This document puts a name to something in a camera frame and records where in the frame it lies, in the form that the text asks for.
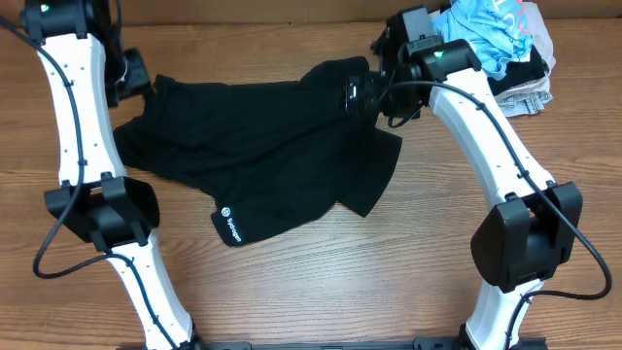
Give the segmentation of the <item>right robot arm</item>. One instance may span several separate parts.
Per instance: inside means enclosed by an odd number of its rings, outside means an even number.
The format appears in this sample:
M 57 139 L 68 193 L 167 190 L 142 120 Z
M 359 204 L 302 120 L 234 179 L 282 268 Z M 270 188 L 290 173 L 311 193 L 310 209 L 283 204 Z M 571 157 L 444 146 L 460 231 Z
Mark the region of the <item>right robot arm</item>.
M 534 295 L 565 263 L 582 207 L 578 188 L 559 185 L 523 145 L 464 40 L 436 35 L 424 7 L 390 17 L 371 45 L 378 71 L 351 76 L 344 107 L 382 112 L 395 123 L 424 107 L 446 125 L 480 183 L 488 215 L 470 251 L 482 285 L 475 309 L 455 336 L 419 337 L 418 349 L 542 349 L 518 331 Z

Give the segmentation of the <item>black t-shirt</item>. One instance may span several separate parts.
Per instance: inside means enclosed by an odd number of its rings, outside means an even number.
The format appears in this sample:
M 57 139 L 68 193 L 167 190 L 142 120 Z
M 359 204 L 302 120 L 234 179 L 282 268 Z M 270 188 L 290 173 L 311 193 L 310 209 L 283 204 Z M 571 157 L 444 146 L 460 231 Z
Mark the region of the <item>black t-shirt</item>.
M 117 127 L 124 164 L 210 195 L 230 247 L 320 219 L 335 204 L 366 216 L 394 174 L 401 139 L 376 111 L 349 114 L 346 82 L 366 58 L 323 62 L 293 82 L 180 83 L 157 76 L 143 113 Z

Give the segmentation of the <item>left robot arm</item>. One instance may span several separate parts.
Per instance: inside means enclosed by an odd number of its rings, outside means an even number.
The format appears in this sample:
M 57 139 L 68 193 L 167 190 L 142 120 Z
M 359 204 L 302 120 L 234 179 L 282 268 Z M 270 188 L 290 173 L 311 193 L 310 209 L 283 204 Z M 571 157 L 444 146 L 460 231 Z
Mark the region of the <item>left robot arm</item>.
M 121 39 L 121 8 L 106 1 L 27 1 L 22 39 L 39 55 L 52 92 L 60 148 L 59 187 L 46 192 L 56 219 L 33 262 L 68 228 L 121 279 L 145 334 L 147 349 L 198 349 L 201 340 L 179 301 L 158 247 L 159 207 L 153 188 L 128 177 L 109 111 L 151 89 L 140 52 Z

